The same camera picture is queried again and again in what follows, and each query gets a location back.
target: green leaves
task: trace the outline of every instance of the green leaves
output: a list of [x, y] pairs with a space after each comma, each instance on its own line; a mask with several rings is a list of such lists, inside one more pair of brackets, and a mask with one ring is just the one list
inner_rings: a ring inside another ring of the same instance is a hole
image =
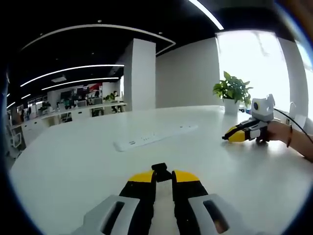
[[213, 87], [213, 94], [216, 94], [222, 98], [234, 99], [235, 102], [244, 102], [246, 106], [251, 104], [251, 95], [248, 90], [253, 87], [247, 87], [250, 82], [243, 82], [235, 76], [231, 76], [229, 73], [224, 71], [225, 80], [220, 80], [219, 83]]

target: power strip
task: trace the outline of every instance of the power strip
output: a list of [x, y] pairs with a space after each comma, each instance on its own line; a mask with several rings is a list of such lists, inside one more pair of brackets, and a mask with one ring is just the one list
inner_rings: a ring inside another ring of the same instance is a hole
[[135, 138], [133, 140], [129, 140], [129, 141], [115, 141], [113, 144], [116, 148], [117, 151], [119, 152], [124, 152], [126, 150], [135, 148], [135, 147], [139, 147], [139, 146], [143, 146], [146, 144], [150, 144], [156, 141], [160, 141], [162, 139], [171, 137], [171, 136], [176, 136], [176, 135], [181, 135], [181, 134], [185, 134], [191, 131], [194, 131], [198, 128], [197, 125], [181, 125], [178, 127], [175, 127], [171, 130], [167, 130], [164, 133], [152, 133], [150, 135], [147, 136], [143, 136], [143, 137], [138, 137]]

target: human arm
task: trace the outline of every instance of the human arm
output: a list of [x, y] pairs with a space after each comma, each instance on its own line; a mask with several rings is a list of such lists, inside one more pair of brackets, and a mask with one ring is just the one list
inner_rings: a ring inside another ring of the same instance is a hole
[[295, 149], [297, 152], [305, 156], [310, 162], [313, 162], [313, 143], [309, 138], [302, 132], [292, 130], [290, 135], [290, 127], [278, 122], [271, 121], [268, 124], [268, 138], [271, 141], [282, 141], [285, 144], [288, 143], [291, 137], [290, 147]]

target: cable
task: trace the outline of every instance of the cable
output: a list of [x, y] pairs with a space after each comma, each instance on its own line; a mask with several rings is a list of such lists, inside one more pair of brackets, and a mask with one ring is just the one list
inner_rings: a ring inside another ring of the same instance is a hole
[[313, 140], [311, 139], [311, 137], [308, 135], [308, 133], [306, 133], [303, 128], [295, 121], [293, 120], [291, 117], [289, 117], [287, 114], [283, 113], [282, 111], [278, 110], [278, 109], [275, 109], [277, 112], [281, 113], [282, 115], [286, 116], [288, 119], [290, 119], [294, 124], [296, 124], [300, 129], [301, 131], [309, 138], [309, 140], [311, 141], [311, 143], [313, 143]]

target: ceiling light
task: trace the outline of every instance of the ceiling light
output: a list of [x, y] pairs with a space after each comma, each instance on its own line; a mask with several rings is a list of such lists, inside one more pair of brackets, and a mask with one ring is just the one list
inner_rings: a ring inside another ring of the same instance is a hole
[[46, 87], [41, 89], [43, 90], [47, 90], [53, 87], [58, 87], [58, 86], [62, 86], [62, 85], [66, 85], [66, 84], [71, 84], [71, 83], [76, 83], [76, 82], [87, 82], [87, 81], [94, 81], [94, 80], [111, 80], [111, 79], [118, 79], [118, 77], [103, 77], [103, 78], [92, 78], [92, 79], [84, 79], [84, 80], [78, 80], [78, 81], [72, 81], [72, 82], [66, 82], [66, 83], [62, 83], [62, 84], [58, 84], [58, 85], [54, 85], [51, 87]]
[[30, 94], [23, 96], [21, 99], [24, 99], [24, 98], [26, 98], [26, 97], [28, 97], [28, 96], [30, 96]]
[[12, 104], [10, 104], [9, 106], [7, 106], [6, 108], [10, 108], [13, 104], [15, 104], [15, 102], [13, 102]]
[[75, 69], [82, 69], [82, 68], [92, 68], [92, 67], [124, 67], [124, 65], [85, 65], [85, 66], [79, 66], [79, 67], [72, 67], [72, 68], [68, 68], [68, 69], [64, 69], [64, 70], [58, 70], [58, 71], [55, 71], [55, 72], [50, 72], [50, 73], [47, 73], [45, 75], [41, 75], [39, 77], [36, 77], [34, 79], [31, 79], [29, 80], [28, 82], [25, 82], [24, 84], [21, 84], [20, 87], [23, 87], [25, 86], [26, 84], [32, 82], [32, 81], [35, 81], [39, 78], [42, 78], [42, 77], [45, 77], [45, 76], [48, 76], [48, 75], [51, 75], [51, 74], [55, 74], [57, 72], [63, 72], [63, 71], [67, 71], [67, 70], [75, 70]]
[[200, 2], [197, 0], [189, 0], [192, 4], [194, 4], [200, 11], [202, 11], [210, 20], [216, 25], [219, 30], [223, 30], [223, 26], [221, 23], [213, 16], [211, 12], [208, 11]]

